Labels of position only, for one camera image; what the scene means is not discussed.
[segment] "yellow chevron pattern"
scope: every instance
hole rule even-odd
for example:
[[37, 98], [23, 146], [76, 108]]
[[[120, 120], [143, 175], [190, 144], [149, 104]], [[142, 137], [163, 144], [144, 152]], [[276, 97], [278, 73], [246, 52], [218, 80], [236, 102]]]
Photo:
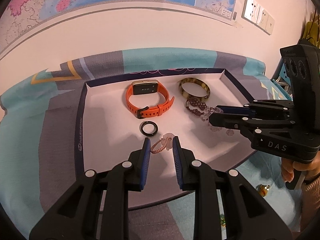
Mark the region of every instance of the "yellow chevron pattern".
[[37, 74], [35, 74], [32, 77], [31, 80], [31, 85], [35, 85], [35, 84], [39, 84], [39, 83], [46, 83], [46, 82], [55, 82], [55, 81], [67, 81], [67, 80], [78, 80], [78, 79], [82, 79], [79, 74], [76, 72], [72, 61], [68, 61], [68, 68], [70, 70], [70, 72], [72, 73], [73, 76], [69, 76], [69, 77], [54, 77], [54, 78], [46, 78], [46, 79], [36, 79]]

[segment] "light switch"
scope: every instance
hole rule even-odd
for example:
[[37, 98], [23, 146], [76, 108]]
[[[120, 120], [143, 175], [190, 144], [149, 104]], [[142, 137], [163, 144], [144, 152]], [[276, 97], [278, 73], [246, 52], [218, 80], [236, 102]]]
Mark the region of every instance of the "light switch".
[[267, 11], [263, 7], [260, 7], [258, 20], [257, 20], [257, 25], [262, 30], [265, 30], [266, 27], [267, 27], [268, 17], [269, 17], [269, 14], [267, 13]]
[[268, 33], [269, 35], [272, 34], [273, 28], [275, 27], [275, 23], [276, 23], [275, 20], [271, 17], [271, 15], [269, 15], [267, 26], [265, 28], [266, 33]]
[[255, 0], [245, 0], [242, 18], [250, 21], [253, 24], [257, 23], [259, 16], [260, 5]]

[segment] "camera lens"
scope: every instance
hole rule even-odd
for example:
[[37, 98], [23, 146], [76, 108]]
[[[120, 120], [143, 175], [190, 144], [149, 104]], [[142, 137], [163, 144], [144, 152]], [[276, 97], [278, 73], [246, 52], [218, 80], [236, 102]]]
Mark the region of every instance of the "camera lens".
[[299, 61], [298, 68], [299, 68], [300, 75], [302, 76], [303, 79], [305, 79], [307, 75], [307, 70], [305, 65], [302, 63], [302, 61]]
[[292, 73], [296, 76], [298, 73], [297, 66], [292, 59], [290, 59], [290, 68], [291, 68]]
[[285, 67], [285, 70], [286, 70], [287, 72], [290, 71], [289, 64], [288, 64], [288, 62], [287, 62], [286, 60], [284, 61], [284, 67]]

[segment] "human hand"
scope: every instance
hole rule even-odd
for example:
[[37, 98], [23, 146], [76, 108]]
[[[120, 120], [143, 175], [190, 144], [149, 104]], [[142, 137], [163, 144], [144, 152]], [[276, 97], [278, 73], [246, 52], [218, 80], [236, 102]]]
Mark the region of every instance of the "human hand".
[[309, 164], [303, 164], [281, 158], [281, 175], [284, 182], [291, 182], [294, 174], [293, 170], [307, 171], [305, 180], [313, 180], [320, 174], [320, 151], [316, 154], [316, 157]]

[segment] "bangle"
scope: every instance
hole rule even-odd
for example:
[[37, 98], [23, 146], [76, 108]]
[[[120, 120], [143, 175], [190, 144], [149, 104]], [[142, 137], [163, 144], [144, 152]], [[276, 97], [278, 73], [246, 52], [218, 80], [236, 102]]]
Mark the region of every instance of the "bangle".
[[[201, 86], [206, 92], [207, 95], [204, 97], [197, 97], [194, 95], [189, 94], [187, 91], [185, 91], [182, 87], [182, 84], [184, 83], [195, 83], [199, 86]], [[182, 94], [182, 96], [184, 96], [185, 98], [195, 98], [200, 102], [206, 101], [209, 96], [210, 96], [210, 88], [208, 87], [208, 85], [206, 83], [204, 83], [203, 81], [197, 79], [197, 78], [184, 78], [180, 81], [179, 83], [179, 92]]]

